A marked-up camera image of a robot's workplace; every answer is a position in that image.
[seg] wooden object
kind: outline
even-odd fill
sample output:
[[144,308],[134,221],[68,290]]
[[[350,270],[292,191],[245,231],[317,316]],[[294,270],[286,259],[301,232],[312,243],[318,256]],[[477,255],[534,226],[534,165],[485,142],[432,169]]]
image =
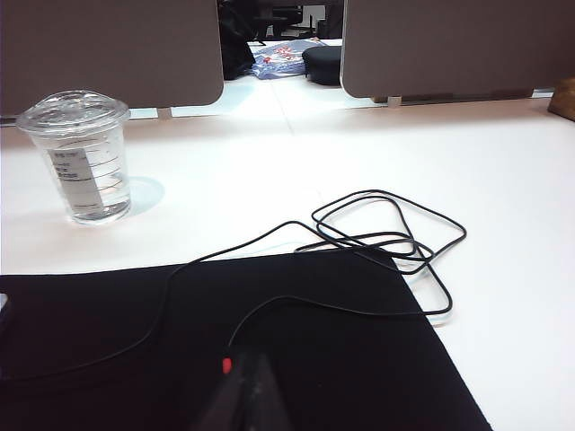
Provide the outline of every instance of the wooden object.
[[547,110],[575,121],[575,76],[563,79],[555,85],[555,92]]

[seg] water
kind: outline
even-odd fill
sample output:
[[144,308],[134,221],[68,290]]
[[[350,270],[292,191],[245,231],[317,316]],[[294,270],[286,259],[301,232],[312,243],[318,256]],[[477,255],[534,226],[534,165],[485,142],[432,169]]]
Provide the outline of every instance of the water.
[[121,128],[61,140],[47,150],[60,194],[79,223],[101,224],[125,215],[130,206]]

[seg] clear plastic cup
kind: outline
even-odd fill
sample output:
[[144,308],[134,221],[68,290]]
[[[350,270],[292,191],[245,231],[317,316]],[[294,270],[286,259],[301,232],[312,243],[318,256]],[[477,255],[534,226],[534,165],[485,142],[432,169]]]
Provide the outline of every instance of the clear plastic cup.
[[68,213],[78,223],[102,224],[129,211],[122,101],[86,90],[59,92],[16,120],[41,150]]

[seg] desk surface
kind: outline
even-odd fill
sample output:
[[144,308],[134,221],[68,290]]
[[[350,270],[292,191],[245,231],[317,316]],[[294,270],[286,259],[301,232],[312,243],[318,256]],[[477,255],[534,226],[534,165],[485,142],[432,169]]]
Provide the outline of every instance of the desk surface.
[[[65,219],[32,144],[3,128],[2,271],[183,262],[290,218],[309,221],[312,209],[350,191],[388,189],[469,230],[436,265],[456,304],[436,331],[493,429],[571,430],[575,123],[547,113],[547,104],[314,112],[284,110],[276,94],[258,116],[132,120],[134,208],[95,228]],[[351,225],[381,227],[374,211]],[[424,242],[438,231],[415,227]],[[288,230],[245,253],[313,240]],[[438,300],[429,277],[407,281],[424,306]]]

